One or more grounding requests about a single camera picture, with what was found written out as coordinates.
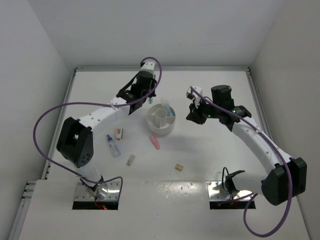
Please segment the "blue highlighter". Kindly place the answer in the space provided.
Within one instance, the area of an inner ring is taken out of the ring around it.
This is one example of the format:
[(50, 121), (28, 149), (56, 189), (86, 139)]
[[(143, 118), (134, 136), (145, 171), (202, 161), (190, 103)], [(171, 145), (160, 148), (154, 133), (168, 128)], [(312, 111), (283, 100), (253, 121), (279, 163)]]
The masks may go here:
[(169, 101), (166, 98), (161, 98), (160, 99), (162, 107), (167, 111), (167, 115), (170, 117), (174, 117), (175, 114), (171, 110), (171, 106)]

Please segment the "pink highlighter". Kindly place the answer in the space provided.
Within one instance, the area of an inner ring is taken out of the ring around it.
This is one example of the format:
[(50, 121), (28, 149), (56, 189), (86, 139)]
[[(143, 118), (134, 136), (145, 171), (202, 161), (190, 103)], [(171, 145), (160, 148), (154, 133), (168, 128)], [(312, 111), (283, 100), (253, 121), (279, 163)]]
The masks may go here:
[(153, 146), (154, 146), (157, 150), (159, 150), (159, 149), (160, 149), (160, 144), (159, 144), (157, 138), (156, 138), (153, 134), (151, 134), (151, 135), (149, 136), (149, 139), (150, 139), (151, 143), (153, 144)]

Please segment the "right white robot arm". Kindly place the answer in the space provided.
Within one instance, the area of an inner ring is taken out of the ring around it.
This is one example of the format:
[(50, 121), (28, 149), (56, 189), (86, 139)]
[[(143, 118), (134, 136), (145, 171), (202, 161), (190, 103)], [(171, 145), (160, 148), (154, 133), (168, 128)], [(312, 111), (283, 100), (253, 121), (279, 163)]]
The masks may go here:
[(202, 96), (202, 89), (191, 86), (186, 97), (192, 101), (186, 119), (203, 125), (207, 119), (217, 119), (228, 130), (240, 138), (260, 161), (265, 175), (254, 175), (237, 170), (228, 174), (223, 188), (229, 194), (248, 190), (263, 195), (277, 206), (305, 192), (307, 183), (307, 163), (301, 158), (293, 158), (280, 149), (258, 126), (251, 113), (242, 105), (236, 106), (228, 85), (211, 88), (212, 100)]

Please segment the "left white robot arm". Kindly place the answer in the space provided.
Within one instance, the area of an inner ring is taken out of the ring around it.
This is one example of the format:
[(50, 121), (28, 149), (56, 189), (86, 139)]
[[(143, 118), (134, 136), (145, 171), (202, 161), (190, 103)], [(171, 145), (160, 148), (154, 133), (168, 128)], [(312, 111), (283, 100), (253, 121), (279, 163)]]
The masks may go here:
[(94, 137), (120, 118), (141, 108), (146, 102), (146, 99), (141, 98), (148, 94), (154, 97), (156, 94), (152, 89), (156, 84), (153, 72), (140, 70), (108, 103), (110, 106), (101, 107), (78, 119), (68, 117), (64, 120), (56, 149), (85, 178), (82, 182), (92, 192), (104, 180), (92, 160)]

